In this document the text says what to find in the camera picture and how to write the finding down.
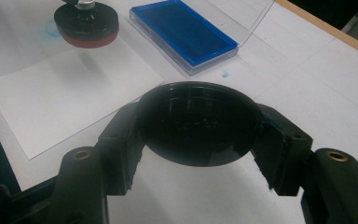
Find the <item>white table surface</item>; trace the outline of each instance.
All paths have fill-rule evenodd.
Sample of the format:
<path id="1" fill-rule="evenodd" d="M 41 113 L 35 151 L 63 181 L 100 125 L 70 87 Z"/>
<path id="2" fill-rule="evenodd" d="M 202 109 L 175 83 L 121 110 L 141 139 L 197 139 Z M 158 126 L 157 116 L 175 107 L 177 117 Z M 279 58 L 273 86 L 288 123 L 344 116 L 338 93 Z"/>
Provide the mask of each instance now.
<path id="1" fill-rule="evenodd" d="M 0 17 L 30 10 L 0 1 Z M 189 77 L 172 66 L 159 49 L 128 23 L 128 9 L 142 1 L 102 1 L 120 16 L 123 38 L 165 83 L 195 80 L 229 86 L 257 103 L 277 109 L 314 140 L 312 149 L 332 147 L 358 160 L 358 51 L 275 4 L 239 54 Z M 46 14 L 62 3 L 44 1 Z M 13 22 L 0 23 L 0 76 L 17 72 L 72 47 L 59 37 L 43 42 L 43 31 L 24 40 Z M 21 189 L 58 173 L 62 156 L 75 147 L 94 146 L 114 114 L 28 160 L 0 114 L 0 141 Z M 148 148 L 128 195 L 108 197 L 112 223 L 304 223 L 297 197 L 270 191 L 249 154 L 229 165 L 192 168 L 165 161 Z"/>

